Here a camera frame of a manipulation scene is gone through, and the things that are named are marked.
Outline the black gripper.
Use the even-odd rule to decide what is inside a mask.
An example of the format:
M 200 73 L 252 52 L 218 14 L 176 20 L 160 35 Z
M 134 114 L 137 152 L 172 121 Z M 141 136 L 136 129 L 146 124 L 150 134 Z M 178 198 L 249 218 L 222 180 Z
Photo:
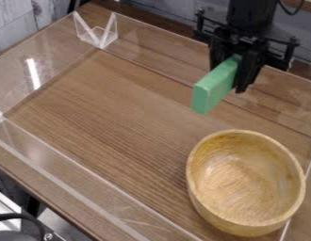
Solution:
M 289 69 L 300 43 L 273 24 L 275 13 L 275 8 L 228 8 L 227 12 L 200 8 L 196 13 L 193 37 L 210 47 L 210 69 L 229 57 L 240 61 L 233 80 L 236 93 L 247 90 L 264 65 Z

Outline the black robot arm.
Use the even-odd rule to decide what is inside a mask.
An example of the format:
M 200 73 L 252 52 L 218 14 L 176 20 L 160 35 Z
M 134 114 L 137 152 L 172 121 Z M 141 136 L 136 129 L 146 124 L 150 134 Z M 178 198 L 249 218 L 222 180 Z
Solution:
M 196 12 L 193 38 L 210 48 L 210 69 L 231 56 L 239 58 L 233 88 L 247 90 L 265 65 L 279 70 L 291 68 L 299 39 L 275 22 L 280 0 L 229 0 L 224 12 L 200 8 Z

